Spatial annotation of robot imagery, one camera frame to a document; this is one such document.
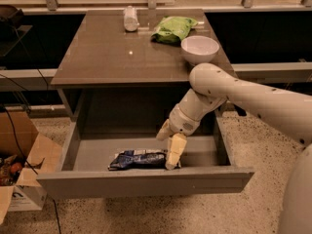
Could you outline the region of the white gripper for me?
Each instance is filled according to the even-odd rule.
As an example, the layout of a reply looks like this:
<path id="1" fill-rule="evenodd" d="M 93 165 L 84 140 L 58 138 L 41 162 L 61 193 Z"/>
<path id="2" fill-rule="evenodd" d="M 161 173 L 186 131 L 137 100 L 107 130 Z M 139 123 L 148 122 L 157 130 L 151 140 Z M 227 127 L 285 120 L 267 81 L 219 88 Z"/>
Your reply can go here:
<path id="1" fill-rule="evenodd" d="M 170 137 L 165 164 L 167 170 L 173 170 L 176 167 L 187 143 L 186 136 L 191 136 L 199 125 L 198 121 L 186 116 L 178 104 L 175 105 L 169 119 L 164 122 L 156 136 L 160 141 Z"/>

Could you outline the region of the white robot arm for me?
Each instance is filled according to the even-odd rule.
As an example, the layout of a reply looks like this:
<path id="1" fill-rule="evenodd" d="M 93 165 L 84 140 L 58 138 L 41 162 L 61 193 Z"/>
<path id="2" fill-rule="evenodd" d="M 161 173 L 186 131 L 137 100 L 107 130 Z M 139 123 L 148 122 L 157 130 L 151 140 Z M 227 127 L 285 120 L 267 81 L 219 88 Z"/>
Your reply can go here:
<path id="1" fill-rule="evenodd" d="M 212 63 L 194 66 L 189 83 L 157 134 L 168 142 L 166 168 L 177 165 L 203 117 L 230 101 L 305 146 L 286 186 L 278 234 L 312 234 L 312 97 L 241 80 Z"/>

